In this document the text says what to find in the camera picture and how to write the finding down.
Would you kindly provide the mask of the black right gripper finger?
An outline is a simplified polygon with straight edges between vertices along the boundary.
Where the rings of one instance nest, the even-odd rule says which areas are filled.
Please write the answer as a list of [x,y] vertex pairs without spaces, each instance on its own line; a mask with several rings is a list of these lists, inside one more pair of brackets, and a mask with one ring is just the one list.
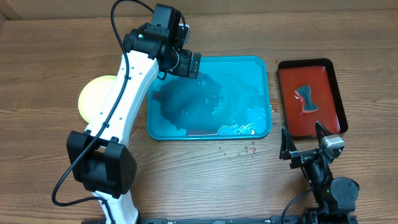
[[293,154],[297,153],[297,148],[293,142],[287,128],[282,128],[282,139],[280,146],[279,159],[287,160],[293,158]]
[[324,125],[322,125],[321,122],[319,122],[319,121],[317,121],[315,123],[315,130],[316,130],[318,139],[323,139],[325,136],[332,135],[332,133],[329,130],[327,130],[327,128],[324,127]]

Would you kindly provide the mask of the yellow plate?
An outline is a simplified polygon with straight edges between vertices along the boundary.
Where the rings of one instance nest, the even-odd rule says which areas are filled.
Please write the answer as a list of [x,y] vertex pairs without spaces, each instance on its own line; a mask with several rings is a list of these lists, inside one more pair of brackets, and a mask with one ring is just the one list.
[[105,75],[90,81],[81,91],[78,98],[78,110],[81,117],[92,122],[100,113],[100,109],[107,98],[116,76]]

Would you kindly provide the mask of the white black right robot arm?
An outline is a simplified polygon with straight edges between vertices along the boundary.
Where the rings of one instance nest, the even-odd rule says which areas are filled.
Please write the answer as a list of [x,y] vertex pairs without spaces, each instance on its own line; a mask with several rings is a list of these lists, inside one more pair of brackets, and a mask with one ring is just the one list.
[[[357,217],[356,200],[359,184],[347,177],[333,177],[329,165],[340,156],[345,142],[338,134],[332,134],[321,122],[315,123],[318,146],[315,149],[299,152],[287,128],[282,129],[279,158],[290,161],[291,169],[301,169],[310,188],[296,196],[284,208],[280,216],[271,219],[272,223],[330,223],[354,224]],[[317,204],[306,208],[301,215],[287,216],[288,209],[298,200],[312,193]]]

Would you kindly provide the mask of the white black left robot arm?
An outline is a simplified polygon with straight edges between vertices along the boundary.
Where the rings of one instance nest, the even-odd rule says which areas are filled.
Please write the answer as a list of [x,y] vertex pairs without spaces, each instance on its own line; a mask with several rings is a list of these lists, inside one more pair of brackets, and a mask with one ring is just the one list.
[[72,131],[67,139],[73,174],[90,200],[100,203],[102,223],[139,223],[131,186],[137,164],[127,146],[135,117],[146,92],[160,73],[196,79],[201,54],[183,49],[190,31],[180,11],[157,4],[152,20],[117,36],[123,52],[119,72],[96,118],[84,132]]

